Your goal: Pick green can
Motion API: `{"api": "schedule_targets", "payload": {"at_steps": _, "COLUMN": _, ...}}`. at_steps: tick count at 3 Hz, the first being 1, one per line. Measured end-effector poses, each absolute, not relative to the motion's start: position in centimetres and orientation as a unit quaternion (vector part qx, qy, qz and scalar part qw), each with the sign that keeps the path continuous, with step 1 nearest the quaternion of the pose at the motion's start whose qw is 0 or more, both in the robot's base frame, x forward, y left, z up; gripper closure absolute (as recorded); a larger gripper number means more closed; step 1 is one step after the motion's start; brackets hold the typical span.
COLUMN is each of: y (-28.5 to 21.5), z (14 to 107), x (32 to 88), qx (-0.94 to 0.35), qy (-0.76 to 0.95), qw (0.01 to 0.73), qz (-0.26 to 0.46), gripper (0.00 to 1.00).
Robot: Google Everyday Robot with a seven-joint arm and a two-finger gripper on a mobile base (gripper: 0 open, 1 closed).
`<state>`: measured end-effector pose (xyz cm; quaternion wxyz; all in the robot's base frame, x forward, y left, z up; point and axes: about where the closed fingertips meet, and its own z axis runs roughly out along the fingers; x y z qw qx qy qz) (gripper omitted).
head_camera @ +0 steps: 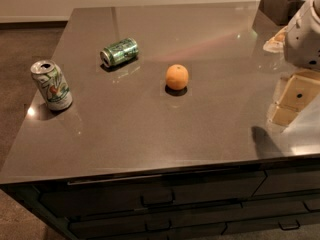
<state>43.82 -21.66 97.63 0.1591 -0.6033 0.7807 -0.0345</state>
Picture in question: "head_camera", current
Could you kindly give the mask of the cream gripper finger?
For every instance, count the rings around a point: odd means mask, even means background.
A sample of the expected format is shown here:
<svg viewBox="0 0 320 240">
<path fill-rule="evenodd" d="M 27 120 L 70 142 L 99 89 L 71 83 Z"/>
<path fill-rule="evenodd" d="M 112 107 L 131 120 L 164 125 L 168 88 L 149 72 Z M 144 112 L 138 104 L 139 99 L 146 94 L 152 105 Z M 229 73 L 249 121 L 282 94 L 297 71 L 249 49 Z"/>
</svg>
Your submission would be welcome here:
<svg viewBox="0 0 320 240">
<path fill-rule="evenodd" d="M 263 50 L 271 53 L 282 53 L 287 27 L 283 27 L 263 45 Z"/>
<path fill-rule="evenodd" d="M 282 77 L 276 86 L 268 119 L 274 124 L 288 126 L 319 94 L 319 71 L 300 69 L 290 77 Z"/>
</svg>

